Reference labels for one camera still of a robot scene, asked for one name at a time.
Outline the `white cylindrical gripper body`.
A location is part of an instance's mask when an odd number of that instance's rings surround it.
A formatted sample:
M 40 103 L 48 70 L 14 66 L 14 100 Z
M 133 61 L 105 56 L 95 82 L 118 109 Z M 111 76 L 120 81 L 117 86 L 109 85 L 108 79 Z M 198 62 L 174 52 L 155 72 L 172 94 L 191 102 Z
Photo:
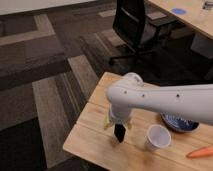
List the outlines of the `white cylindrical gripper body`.
M 111 105 L 109 109 L 109 119 L 116 124 L 125 124 L 131 119 L 131 112 L 131 108 Z

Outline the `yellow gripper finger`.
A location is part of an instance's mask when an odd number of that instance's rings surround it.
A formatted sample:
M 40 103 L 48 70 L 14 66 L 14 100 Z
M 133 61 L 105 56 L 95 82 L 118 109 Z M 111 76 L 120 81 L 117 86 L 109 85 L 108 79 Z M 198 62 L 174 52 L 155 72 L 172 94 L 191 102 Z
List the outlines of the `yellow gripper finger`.
M 127 128 L 128 130 L 131 130 L 131 128 L 132 128 L 132 123 L 131 123 L 131 121 L 128 121 L 127 123 L 125 123 L 125 128 Z
M 112 126 L 113 126 L 113 122 L 110 120 L 109 115 L 106 115 L 104 119 L 104 129 L 107 130 L 108 128 Z

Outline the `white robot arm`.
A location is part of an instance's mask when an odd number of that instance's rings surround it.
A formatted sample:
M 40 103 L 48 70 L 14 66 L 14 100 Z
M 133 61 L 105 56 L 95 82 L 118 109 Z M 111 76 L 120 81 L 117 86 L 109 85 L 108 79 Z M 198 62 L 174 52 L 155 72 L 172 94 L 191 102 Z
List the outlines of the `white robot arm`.
M 213 125 L 213 84 L 146 87 L 130 72 L 107 88 L 106 98 L 110 108 L 104 129 L 115 124 L 129 127 L 133 108 Z

